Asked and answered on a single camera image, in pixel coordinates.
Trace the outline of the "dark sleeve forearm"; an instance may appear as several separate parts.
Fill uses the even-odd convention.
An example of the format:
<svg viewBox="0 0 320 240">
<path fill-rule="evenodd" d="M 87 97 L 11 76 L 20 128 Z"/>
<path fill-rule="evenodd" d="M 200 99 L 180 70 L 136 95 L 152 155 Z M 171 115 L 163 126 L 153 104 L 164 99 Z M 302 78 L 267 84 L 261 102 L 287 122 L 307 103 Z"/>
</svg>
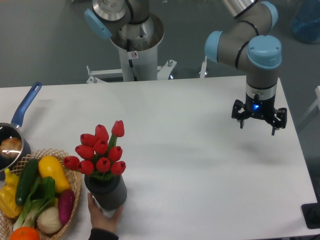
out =
<svg viewBox="0 0 320 240">
<path fill-rule="evenodd" d="M 119 237 L 108 230 L 92 228 L 88 240 L 118 240 Z"/>
</svg>

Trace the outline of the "silver robot arm base left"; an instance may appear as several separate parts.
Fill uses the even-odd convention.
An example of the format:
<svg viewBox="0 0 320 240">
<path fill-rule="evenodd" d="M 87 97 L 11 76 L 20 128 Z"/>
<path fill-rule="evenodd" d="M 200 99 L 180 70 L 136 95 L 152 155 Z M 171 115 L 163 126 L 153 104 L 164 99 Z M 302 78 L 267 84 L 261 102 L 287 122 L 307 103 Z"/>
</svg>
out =
<svg viewBox="0 0 320 240">
<path fill-rule="evenodd" d="M 148 50 L 164 37 L 164 25 L 150 12 L 148 0 L 94 0 L 84 18 L 100 38 L 129 52 Z"/>
</svg>

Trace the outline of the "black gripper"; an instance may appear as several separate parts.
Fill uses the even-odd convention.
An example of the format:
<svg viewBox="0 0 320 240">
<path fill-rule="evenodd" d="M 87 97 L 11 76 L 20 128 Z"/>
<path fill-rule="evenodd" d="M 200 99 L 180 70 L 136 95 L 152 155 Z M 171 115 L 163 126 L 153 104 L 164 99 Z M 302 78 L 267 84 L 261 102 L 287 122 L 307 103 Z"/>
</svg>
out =
<svg viewBox="0 0 320 240">
<path fill-rule="evenodd" d="M 277 130 L 284 129 L 287 125 L 287 108 L 275 109 L 275 98 L 276 96 L 274 95 L 269 99 L 255 101 L 246 95 L 245 103 L 236 99 L 232 107 L 231 117 L 239 122 L 241 129 L 243 129 L 245 120 L 248 118 L 271 123 L 271 135 L 274 136 Z"/>
</svg>

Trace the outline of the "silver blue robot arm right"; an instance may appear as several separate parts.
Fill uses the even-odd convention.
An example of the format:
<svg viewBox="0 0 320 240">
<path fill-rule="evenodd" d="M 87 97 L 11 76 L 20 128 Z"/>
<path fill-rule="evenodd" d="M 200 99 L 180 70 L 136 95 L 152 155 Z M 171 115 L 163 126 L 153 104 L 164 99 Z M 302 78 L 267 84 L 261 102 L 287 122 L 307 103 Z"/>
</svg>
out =
<svg viewBox="0 0 320 240">
<path fill-rule="evenodd" d="M 278 21 L 277 8 L 268 1 L 225 0 L 236 24 L 212 32 L 204 45 L 206 57 L 246 73 L 245 102 L 235 100 L 231 117 L 240 126 L 249 118 L 266 121 L 272 131 L 284 129 L 287 109 L 274 107 L 282 44 L 269 31 Z"/>
</svg>

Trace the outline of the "person hand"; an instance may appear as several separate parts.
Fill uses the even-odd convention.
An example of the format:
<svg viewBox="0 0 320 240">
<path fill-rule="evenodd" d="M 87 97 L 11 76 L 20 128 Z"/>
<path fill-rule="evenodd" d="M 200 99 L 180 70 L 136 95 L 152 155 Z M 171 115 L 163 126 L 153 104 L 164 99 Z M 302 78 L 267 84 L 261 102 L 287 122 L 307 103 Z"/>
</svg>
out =
<svg viewBox="0 0 320 240">
<path fill-rule="evenodd" d="M 106 216 L 104 215 L 102 209 L 97 206 L 93 195 L 88 192 L 87 206 L 90 213 L 91 226 L 93 229 L 101 229 L 113 234 L 116 233 L 118 222 L 124 210 L 123 205 L 117 208 L 112 216 Z"/>
</svg>

